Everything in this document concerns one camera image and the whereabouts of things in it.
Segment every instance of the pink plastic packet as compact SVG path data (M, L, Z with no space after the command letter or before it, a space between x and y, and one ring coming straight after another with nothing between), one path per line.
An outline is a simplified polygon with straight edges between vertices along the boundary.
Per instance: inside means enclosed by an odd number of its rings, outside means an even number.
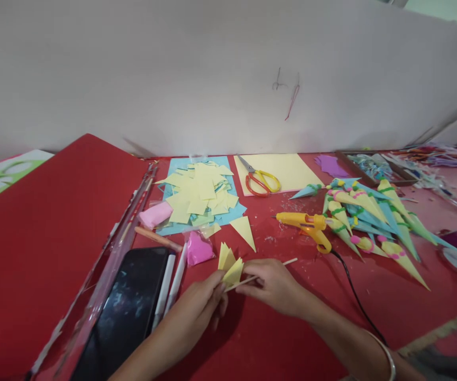
M190 238L186 245L188 247L187 259L189 266L194 266L216 257L213 253L211 242L205 241L200 232L196 230L190 232Z
M156 226L161 224L169 218L174 209L168 202L164 201L158 205L152 206L144 212L138 214L139 221L149 230L153 230Z

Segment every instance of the red folder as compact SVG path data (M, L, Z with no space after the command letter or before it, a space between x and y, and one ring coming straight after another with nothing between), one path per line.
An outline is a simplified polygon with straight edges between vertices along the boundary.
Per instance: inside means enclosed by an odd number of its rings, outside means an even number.
M0 379L33 367L146 169L87 134L0 194Z

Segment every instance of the red scissor handle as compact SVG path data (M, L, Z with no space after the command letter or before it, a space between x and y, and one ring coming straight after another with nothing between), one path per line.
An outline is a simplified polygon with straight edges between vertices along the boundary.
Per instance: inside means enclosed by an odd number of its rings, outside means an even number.
M258 192L255 192L251 187L250 187L250 179L252 179L254 182L256 182L258 185L260 185L265 193L258 193ZM265 185L263 184L260 180L258 180L252 172L249 172L248 175L246 176L246 188L248 188L248 190L250 191L250 193L252 195L255 195L257 197L268 197L270 194L271 194L271 190Z

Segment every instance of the bangle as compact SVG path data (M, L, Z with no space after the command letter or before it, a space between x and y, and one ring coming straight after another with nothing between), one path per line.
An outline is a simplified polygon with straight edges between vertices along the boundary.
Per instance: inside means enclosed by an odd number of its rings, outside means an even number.
M394 360L392 359L391 353L389 352L387 347L373 333L369 331L366 332L369 333L369 335L377 341L377 343L382 347L383 351L386 353L387 360L389 361L389 367L391 368L391 376L389 377L389 381L394 381L396 379L396 365L394 365Z

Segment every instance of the white wall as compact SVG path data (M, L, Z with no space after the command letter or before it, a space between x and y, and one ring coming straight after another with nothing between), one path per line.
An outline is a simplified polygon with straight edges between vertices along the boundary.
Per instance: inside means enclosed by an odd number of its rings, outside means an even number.
M457 25L374 0L0 0L0 158L395 148L456 108Z

